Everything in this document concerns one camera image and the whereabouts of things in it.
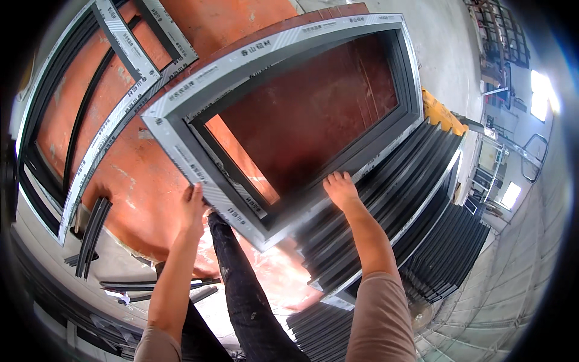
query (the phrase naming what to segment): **aluminum window frame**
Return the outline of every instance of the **aluminum window frame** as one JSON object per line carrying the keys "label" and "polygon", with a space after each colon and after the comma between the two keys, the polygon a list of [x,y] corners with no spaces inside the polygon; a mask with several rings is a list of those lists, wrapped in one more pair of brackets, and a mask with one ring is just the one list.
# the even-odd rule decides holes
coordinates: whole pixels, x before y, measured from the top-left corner
{"label": "aluminum window frame", "polygon": [[[43,176],[42,174],[38,176],[33,175],[32,177],[26,175],[26,167],[31,170],[27,162],[27,149],[30,147],[29,145],[34,142],[36,130],[42,122],[41,118],[35,116],[35,110],[36,107],[38,107],[37,103],[45,102],[45,98],[47,97],[47,95],[41,94],[43,84],[46,81],[49,81],[51,77],[54,77],[55,67],[58,67],[58,62],[62,62],[62,59],[60,59],[59,56],[61,56],[61,52],[67,43],[71,40],[71,38],[74,37],[76,34],[75,32],[77,32],[81,26],[85,25],[85,22],[88,21],[91,16],[96,16],[98,18],[96,11],[94,11],[97,3],[100,5],[111,4],[113,8],[111,10],[117,16],[119,15],[114,2],[110,0],[90,0],[72,18],[72,20],[65,27],[63,33],[59,36],[58,40],[56,40],[52,50],[47,55],[44,63],[35,75],[33,86],[30,91],[30,96],[28,97],[26,106],[24,108],[22,117],[23,121],[20,123],[20,128],[16,140],[16,151],[20,177],[19,188],[22,187],[23,189],[22,194],[24,200],[28,203],[38,221],[48,231],[49,235],[53,237],[55,241],[61,246],[64,245],[68,227],[74,219],[74,214],[82,194],[84,193],[84,190],[90,181],[90,178],[96,167],[103,159],[104,155],[106,154],[107,150],[109,150],[114,140],[124,129],[125,125],[128,124],[128,122],[133,118],[133,116],[137,114],[140,108],[148,100],[150,100],[177,74],[179,74],[187,66],[191,65],[195,60],[198,59],[197,53],[190,45],[189,41],[185,38],[185,35],[183,35],[181,30],[177,27],[175,22],[173,22],[170,15],[164,11],[164,8],[160,2],[155,0],[144,0],[143,3],[145,7],[147,7],[151,13],[153,13],[154,9],[162,10],[157,11],[157,14],[161,18],[162,22],[160,27],[167,34],[167,37],[172,42],[173,46],[179,52],[179,54],[182,55],[182,57],[167,64],[160,73],[156,70],[154,64],[152,64],[152,68],[146,70],[146,75],[136,81],[135,85],[133,85],[133,87],[131,87],[131,89],[123,96],[109,117],[104,120],[103,126],[93,138],[93,141],[90,144],[86,154],[84,155],[78,171],[75,172],[75,176],[70,183],[66,199],[62,200],[63,202],[59,202],[61,201],[60,196],[62,195],[59,193],[53,195],[53,188],[46,188],[46,180],[39,178],[40,176]],[[123,20],[117,21],[112,26],[114,31],[121,31],[121,34],[123,30],[120,28],[123,28],[124,31],[128,32],[127,35],[129,39],[134,43],[131,45],[129,42],[130,47],[140,48],[138,41],[136,41],[136,39],[133,37],[132,32],[127,29],[127,25]],[[144,61],[150,63],[150,59],[146,53],[142,54],[142,56],[144,57]],[[48,165],[42,164],[41,166],[45,166],[45,174],[47,172],[49,173]],[[49,206],[43,202],[42,198],[39,197],[38,193],[34,189],[34,183],[41,187],[43,193],[48,198],[51,205],[58,205],[57,212],[61,214],[61,220],[58,227],[56,227],[56,224],[58,224],[57,217],[51,213]]]}
{"label": "aluminum window frame", "polygon": [[[317,30],[304,31],[305,28],[312,27],[317,27]],[[384,119],[377,122],[373,131],[364,133],[346,147],[318,176],[321,180],[329,171],[348,170],[357,182],[372,164],[386,157],[423,121],[418,66],[402,14],[337,17],[268,35],[191,74],[145,110],[141,118],[189,182],[201,181],[204,184],[206,200],[255,248],[264,252],[290,236],[313,215],[329,205],[319,182],[316,185],[319,180],[313,182],[307,195],[299,195],[302,200],[299,204],[286,207],[275,222],[267,225],[248,205],[248,200],[240,196],[185,121],[195,122],[195,119],[208,112],[213,104],[225,99],[229,93],[234,93],[253,76],[265,77],[273,72],[275,67],[272,65],[329,43],[375,33],[379,34],[386,49],[391,50],[387,55],[398,106],[385,119],[394,118],[395,121],[386,129],[380,129],[380,124],[386,125],[383,123]]]}

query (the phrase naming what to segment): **black pants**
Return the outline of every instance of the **black pants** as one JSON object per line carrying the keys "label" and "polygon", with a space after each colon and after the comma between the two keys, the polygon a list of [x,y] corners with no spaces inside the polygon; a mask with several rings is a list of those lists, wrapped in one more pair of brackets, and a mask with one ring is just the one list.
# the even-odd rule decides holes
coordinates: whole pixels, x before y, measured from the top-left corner
{"label": "black pants", "polygon": [[[247,360],[310,362],[273,316],[265,293],[231,227],[217,213],[209,215],[208,223],[225,283],[229,319]],[[157,278],[164,265],[159,266]],[[191,301],[183,325],[181,351],[183,361],[232,361]]]}

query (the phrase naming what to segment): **gray shirt sleeve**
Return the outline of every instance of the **gray shirt sleeve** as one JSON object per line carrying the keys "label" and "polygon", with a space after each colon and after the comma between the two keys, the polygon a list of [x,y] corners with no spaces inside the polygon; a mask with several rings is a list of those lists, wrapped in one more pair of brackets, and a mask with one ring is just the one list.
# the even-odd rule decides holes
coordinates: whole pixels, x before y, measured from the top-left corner
{"label": "gray shirt sleeve", "polygon": [[392,275],[362,279],[346,362],[416,361],[406,295]]}
{"label": "gray shirt sleeve", "polygon": [[181,362],[181,346],[165,331],[147,327],[135,351],[135,362]]}

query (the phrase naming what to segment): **workshop wall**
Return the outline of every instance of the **workshop wall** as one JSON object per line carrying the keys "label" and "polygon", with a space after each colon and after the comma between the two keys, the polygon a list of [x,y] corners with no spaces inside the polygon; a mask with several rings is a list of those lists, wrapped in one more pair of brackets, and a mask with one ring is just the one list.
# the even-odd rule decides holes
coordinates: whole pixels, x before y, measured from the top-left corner
{"label": "workshop wall", "polygon": [[547,288],[570,211],[570,178],[557,118],[549,147],[543,172],[520,200],[511,223],[416,337],[418,358],[501,361],[520,339]]}
{"label": "workshop wall", "polygon": [[[505,128],[505,135],[521,146],[524,146],[529,138],[535,133],[542,135],[549,141],[549,143],[551,143],[549,138],[551,136],[551,129],[554,121],[551,107],[547,109],[545,122],[540,121],[531,114],[531,98],[533,96],[531,90],[531,71],[536,70],[539,73],[544,73],[542,72],[543,68],[539,62],[538,55],[533,45],[528,43],[527,46],[529,47],[530,52],[530,69],[525,69],[511,64],[511,87],[517,98],[520,98],[527,106],[527,111],[523,112],[521,109],[515,107],[512,102],[511,109],[506,109],[505,107],[497,108],[485,104],[485,115],[494,117],[494,124]],[[535,139],[528,147],[528,151],[539,158],[543,156],[544,150],[545,147],[543,146],[543,143],[537,139]],[[503,186],[498,190],[495,201],[499,202],[503,198],[511,182],[514,182],[521,188],[521,194],[517,198],[511,211],[502,210],[504,212],[503,218],[509,221],[522,205],[523,200],[532,186],[526,181],[521,170],[524,170],[527,176],[534,177],[536,169],[529,162],[523,164],[522,157],[518,153],[512,151],[510,152],[506,163],[507,168],[503,178]],[[485,214],[484,219],[499,231],[506,225],[506,222],[503,220],[489,214]]]}

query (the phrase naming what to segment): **hand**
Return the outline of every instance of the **hand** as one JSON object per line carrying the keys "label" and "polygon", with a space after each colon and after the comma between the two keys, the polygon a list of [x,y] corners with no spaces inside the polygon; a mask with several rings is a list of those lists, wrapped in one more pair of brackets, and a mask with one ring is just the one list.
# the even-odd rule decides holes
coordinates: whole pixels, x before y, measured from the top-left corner
{"label": "hand", "polygon": [[328,175],[323,181],[324,190],[329,198],[342,211],[345,211],[351,204],[361,203],[358,197],[358,190],[350,178],[350,174],[344,172],[334,172]]}
{"label": "hand", "polygon": [[201,217],[209,209],[203,201],[203,188],[200,182],[187,187],[181,198],[181,208],[181,230],[191,237],[200,239],[203,236]]}

